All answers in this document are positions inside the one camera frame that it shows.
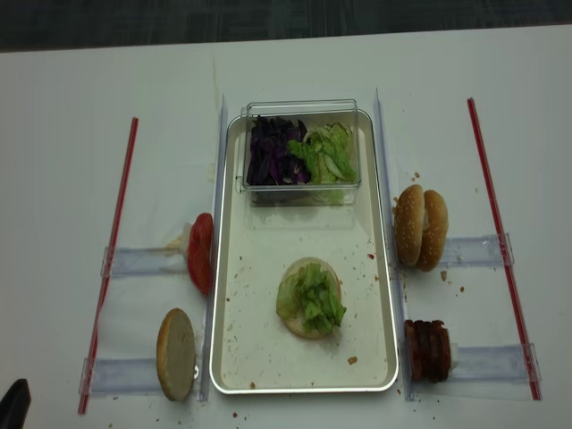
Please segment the green lettuce in container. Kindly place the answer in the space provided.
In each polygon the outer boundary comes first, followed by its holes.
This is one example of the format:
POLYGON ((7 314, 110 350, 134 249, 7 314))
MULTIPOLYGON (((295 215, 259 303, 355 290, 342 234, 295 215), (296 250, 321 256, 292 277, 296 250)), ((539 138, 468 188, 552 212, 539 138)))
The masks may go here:
POLYGON ((306 166, 309 183, 322 185, 356 181, 349 144, 349 130, 336 122, 309 131, 302 141, 291 139, 288 147, 306 166))

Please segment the stack of meat patties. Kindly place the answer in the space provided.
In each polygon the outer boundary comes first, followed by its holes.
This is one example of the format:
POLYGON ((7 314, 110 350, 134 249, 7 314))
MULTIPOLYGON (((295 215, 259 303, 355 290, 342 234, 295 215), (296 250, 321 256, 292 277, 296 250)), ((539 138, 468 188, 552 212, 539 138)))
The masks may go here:
POLYGON ((411 379, 441 383, 451 370, 450 336, 443 321, 406 320, 411 379))

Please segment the white pusher behind patties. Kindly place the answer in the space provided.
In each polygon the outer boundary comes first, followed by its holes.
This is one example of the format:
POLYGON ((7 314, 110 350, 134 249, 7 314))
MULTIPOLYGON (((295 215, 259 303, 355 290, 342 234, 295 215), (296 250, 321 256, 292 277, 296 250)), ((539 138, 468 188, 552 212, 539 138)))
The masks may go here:
POLYGON ((450 344, 450 368, 448 375, 451 375, 454 369, 458 365, 458 344, 451 343, 450 344))

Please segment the clear plastic salad container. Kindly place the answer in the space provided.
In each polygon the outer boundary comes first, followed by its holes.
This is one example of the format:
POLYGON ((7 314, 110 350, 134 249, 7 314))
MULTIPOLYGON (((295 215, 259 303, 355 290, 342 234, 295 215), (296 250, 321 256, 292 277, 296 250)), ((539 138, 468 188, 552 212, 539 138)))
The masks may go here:
POLYGON ((251 102, 241 111, 245 121, 243 136, 240 138, 240 160, 235 173, 237 187, 246 193, 253 206, 343 206, 353 203, 361 185, 361 166, 358 143, 358 105, 351 98, 251 102), (350 133, 349 151, 352 166, 356 172, 353 183, 312 185, 251 186, 247 184, 250 161, 250 137, 253 122, 258 116, 281 117, 293 122, 302 121, 307 132, 336 122, 344 125, 350 133))

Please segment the sesame bun left half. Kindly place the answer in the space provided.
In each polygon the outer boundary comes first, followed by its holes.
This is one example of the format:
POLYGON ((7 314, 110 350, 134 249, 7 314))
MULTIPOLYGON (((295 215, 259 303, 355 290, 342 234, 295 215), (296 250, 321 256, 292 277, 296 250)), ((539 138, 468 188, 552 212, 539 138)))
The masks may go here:
POLYGON ((424 219, 424 191, 414 184, 400 194, 394 211, 395 245, 400 261, 406 266, 415 265, 420 256, 424 219))

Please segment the white metal tray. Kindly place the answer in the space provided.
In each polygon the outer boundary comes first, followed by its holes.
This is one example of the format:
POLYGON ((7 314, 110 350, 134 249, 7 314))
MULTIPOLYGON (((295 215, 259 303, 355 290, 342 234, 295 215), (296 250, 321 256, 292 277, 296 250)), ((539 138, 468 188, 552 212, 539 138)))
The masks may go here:
POLYGON ((240 187, 246 122, 227 129, 210 374, 225 394, 385 391, 399 372, 374 128, 357 115, 361 185, 348 206, 252 206, 240 187), (346 313, 320 340, 276 314, 282 276, 302 257, 327 262, 346 313))

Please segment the sesame bun right half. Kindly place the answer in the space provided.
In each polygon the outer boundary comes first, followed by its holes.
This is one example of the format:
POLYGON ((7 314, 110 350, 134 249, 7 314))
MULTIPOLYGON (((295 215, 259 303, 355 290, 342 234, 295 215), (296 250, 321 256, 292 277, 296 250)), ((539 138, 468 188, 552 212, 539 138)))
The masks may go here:
POLYGON ((425 197, 425 220, 420 256, 416 267, 423 272, 432 271, 441 261, 449 229, 448 208, 444 198, 435 190, 425 197))

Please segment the left red strip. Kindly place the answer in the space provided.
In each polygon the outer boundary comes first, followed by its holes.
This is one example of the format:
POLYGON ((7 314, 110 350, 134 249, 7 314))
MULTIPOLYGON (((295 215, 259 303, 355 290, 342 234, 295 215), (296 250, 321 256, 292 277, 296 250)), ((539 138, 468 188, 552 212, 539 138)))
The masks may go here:
POLYGON ((128 186, 128 180, 130 175, 130 166, 133 157, 133 152, 135 148, 135 142, 138 132, 139 126, 139 119, 137 117, 133 117, 131 120, 130 125, 130 135, 128 140, 128 145, 126 148, 126 153, 124 157, 124 163, 122 168, 122 177, 120 181, 120 188, 118 190, 118 195, 115 204, 114 210, 114 220, 112 224, 112 229, 110 232, 110 238, 108 241, 108 245, 106 247, 104 257, 103 257, 103 276, 101 277, 101 285, 100 291, 98 296, 97 302, 97 309, 95 314, 95 319, 93 323, 92 335, 89 344, 89 351, 88 356, 84 362, 82 378, 80 381, 80 402, 78 405, 78 415, 84 416, 88 409, 88 401, 89 401, 89 388, 91 385, 91 379, 93 374, 93 365, 96 362, 97 358, 97 341, 98 341, 98 323, 99 317, 101 313, 101 309, 105 303, 105 296, 107 293, 108 285, 109 285, 109 273, 114 259, 114 251, 116 247, 116 242, 119 234, 121 217, 122 217, 122 209, 126 194, 126 189, 128 186))

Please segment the red strip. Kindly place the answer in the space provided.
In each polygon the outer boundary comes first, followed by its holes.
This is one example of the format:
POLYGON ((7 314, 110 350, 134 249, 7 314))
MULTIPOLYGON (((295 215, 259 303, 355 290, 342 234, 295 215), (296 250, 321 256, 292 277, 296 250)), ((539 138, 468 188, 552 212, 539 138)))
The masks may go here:
POLYGON ((124 157, 124 163, 122 168, 122 177, 120 181, 120 188, 118 190, 118 195, 115 204, 114 210, 114 220, 112 224, 112 229, 110 232, 110 238, 108 241, 108 245, 106 247, 104 257, 103 257, 103 276, 101 277, 101 285, 100 291, 98 296, 97 302, 97 309, 95 314, 95 319, 93 323, 92 335, 89 344, 89 351, 88 356, 84 362, 82 378, 80 381, 80 402, 78 405, 78 415, 84 416, 88 409, 88 401, 89 401, 89 388, 91 385, 91 379, 93 374, 93 365, 96 362, 97 358, 97 341, 98 341, 98 323, 99 317, 101 313, 101 309, 105 303, 105 296, 107 293, 108 285, 109 285, 109 273, 114 259, 114 251, 116 247, 116 242, 119 234, 121 217, 122 217, 122 209, 126 194, 126 189, 128 186, 128 180, 130 175, 130 166, 133 157, 133 152, 135 148, 135 142, 138 132, 139 126, 139 119, 137 117, 133 117, 131 120, 130 125, 130 135, 128 140, 128 145, 126 148, 126 153, 124 157))
POLYGON ((526 320, 524 318, 524 314, 522 311, 522 306, 518 296, 516 277, 514 275, 514 269, 513 269, 514 263, 510 258, 512 253, 511 253, 511 246, 509 244, 509 235, 505 232, 501 220, 501 212, 496 198, 496 192, 492 180, 492 173, 490 170, 486 148, 484 145, 483 133, 481 131, 479 117, 476 111, 475 100, 472 97, 470 97, 467 100, 467 108, 475 137, 477 153, 479 155, 481 167, 483 170, 485 187, 487 190, 487 195, 492 210, 492 219, 494 222, 495 231, 497 233, 497 237, 500 244, 500 254, 502 256, 504 264, 504 271, 509 288, 511 305, 517 325, 518 338, 521 345, 521 349, 523 350, 524 354, 524 362, 526 367, 526 373, 528 376, 528 384, 531 391, 532 400, 540 401, 543 399, 541 390, 540 372, 537 369, 537 366, 535 365, 536 360, 534 357, 533 344, 529 342, 528 338, 528 333, 526 329, 526 320))

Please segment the clear holder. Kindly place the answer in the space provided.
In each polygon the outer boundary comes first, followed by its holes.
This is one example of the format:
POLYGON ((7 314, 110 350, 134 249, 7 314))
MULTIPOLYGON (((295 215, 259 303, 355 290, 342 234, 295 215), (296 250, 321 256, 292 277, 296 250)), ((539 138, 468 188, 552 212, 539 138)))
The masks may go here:
POLYGON ((187 272, 185 257, 165 257, 164 253, 165 248, 108 247, 101 265, 101 277, 159 276, 187 272))
POLYGON ((481 237, 447 238, 438 266, 501 267, 513 264, 510 237, 505 233, 481 237))
MULTIPOLYGON (((533 349, 535 365, 540 372, 534 344, 533 349)), ((521 345, 478 347, 458 345, 458 365, 449 378, 456 382, 528 382, 521 345)))
POLYGON ((154 358, 84 360, 79 394, 121 395, 161 393, 154 358))

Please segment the upright bun half left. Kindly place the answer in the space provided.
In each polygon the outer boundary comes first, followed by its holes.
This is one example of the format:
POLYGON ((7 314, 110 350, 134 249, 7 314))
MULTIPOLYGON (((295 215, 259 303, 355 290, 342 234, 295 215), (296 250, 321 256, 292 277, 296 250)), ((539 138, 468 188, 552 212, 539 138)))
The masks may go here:
POLYGON ((162 391, 171 401, 184 401, 194 382, 196 344, 191 321, 180 308, 162 321, 156 341, 156 371, 162 391))

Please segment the lower left clear holder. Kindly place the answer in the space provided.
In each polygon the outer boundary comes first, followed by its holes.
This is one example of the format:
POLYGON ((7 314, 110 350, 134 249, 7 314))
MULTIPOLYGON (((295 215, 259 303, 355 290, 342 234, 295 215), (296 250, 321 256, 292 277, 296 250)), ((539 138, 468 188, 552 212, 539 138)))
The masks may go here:
POLYGON ((161 393, 154 358, 84 360, 79 394, 121 395, 161 393))

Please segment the lower right clear holder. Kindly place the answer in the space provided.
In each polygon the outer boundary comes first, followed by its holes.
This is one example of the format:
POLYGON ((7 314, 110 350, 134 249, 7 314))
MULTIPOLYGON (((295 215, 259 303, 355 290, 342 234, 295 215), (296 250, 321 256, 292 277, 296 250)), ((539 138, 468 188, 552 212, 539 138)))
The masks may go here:
MULTIPOLYGON (((535 365, 540 372, 534 344, 533 349, 535 365)), ((521 345, 478 347, 458 345, 458 365, 449 378, 456 382, 528 382, 521 345)))

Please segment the black object bottom left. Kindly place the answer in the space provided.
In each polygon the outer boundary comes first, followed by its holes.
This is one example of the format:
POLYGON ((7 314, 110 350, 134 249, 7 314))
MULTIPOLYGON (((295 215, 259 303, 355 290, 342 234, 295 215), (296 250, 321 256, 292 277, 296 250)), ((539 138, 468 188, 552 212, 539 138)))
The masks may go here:
POLYGON ((27 379, 18 379, 0 403, 1 429, 22 429, 29 411, 31 396, 27 379))

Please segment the right clear vertical rail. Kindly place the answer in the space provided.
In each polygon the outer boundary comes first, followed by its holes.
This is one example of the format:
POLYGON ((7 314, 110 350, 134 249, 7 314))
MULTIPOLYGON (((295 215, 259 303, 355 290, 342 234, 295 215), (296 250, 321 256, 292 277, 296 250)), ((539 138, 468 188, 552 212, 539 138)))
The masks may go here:
POLYGON ((383 200, 383 230, 385 234, 386 256, 389 269, 391 299, 395 317, 395 331, 400 360, 401 392, 407 402, 416 402, 417 394, 411 380, 411 369, 408 356, 408 344, 405 334, 405 321, 407 319, 407 304, 404 298, 404 277, 397 254, 397 245, 394 238, 394 197, 398 196, 399 175, 398 163, 395 160, 395 150, 388 140, 386 132, 386 118, 384 117, 383 103, 379 89, 374 92, 374 127, 376 137, 376 157, 378 163, 378 181, 383 200))

